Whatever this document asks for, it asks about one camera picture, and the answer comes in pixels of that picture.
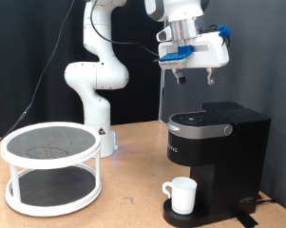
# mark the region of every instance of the gray wall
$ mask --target gray wall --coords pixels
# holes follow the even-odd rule
[[[286,0],[212,0],[205,24],[231,28],[230,62],[213,86],[205,85],[204,69],[185,70],[186,85],[167,71],[162,119],[223,101],[271,117],[261,191],[286,207]]]

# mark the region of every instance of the coffee mug handle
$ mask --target coffee mug handle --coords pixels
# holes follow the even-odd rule
[[[170,186],[171,188],[173,187],[173,183],[170,181],[167,181],[162,184],[162,191],[165,193],[165,195],[168,195],[169,198],[171,198],[171,194],[168,190],[165,189],[166,186]]]

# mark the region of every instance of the metal pole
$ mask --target metal pole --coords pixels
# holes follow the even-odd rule
[[[166,28],[167,25],[168,25],[167,21],[163,22],[163,28]],[[162,98],[163,98],[163,93],[164,93],[164,75],[165,75],[165,70],[162,69],[162,73],[161,73],[161,93],[160,93],[159,120],[162,119],[162,106],[163,106]]]

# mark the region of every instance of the dark background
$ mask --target dark background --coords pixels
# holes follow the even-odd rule
[[[204,17],[207,26],[231,28],[230,62],[212,86],[205,69],[185,70],[186,85],[167,71],[163,120],[226,101],[271,117],[261,191],[286,207],[286,0],[212,0]]]
[[[70,3],[71,0],[0,1],[0,136],[29,105]],[[83,0],[75,1],[35,103],[18,127],[84,121],[82,102],[68,87],[64,72],[72,62],[98,61],[83,46],[85,4]],[[113,40],[138,42],[155,52],[158,47],[155,35],[162,26],[146,15],[143,0],[130,0],[127,6],[112,13]],[[135,46],[114,45],[113,48],[128,68],[130,80],[124,89],[99,90],[111,103],[112,124],[157,120],[161,70],[153,63],[156,56]]]

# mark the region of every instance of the white mug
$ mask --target white mug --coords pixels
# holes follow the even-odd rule
[[[172,182],[165,182],[162,185],[162,191],[171,198],[170,192],[165,189],[166,186],[172,188],[172,210],[181,215],[192,213],[196,199],[197,183],[185,177],[175,178]]]

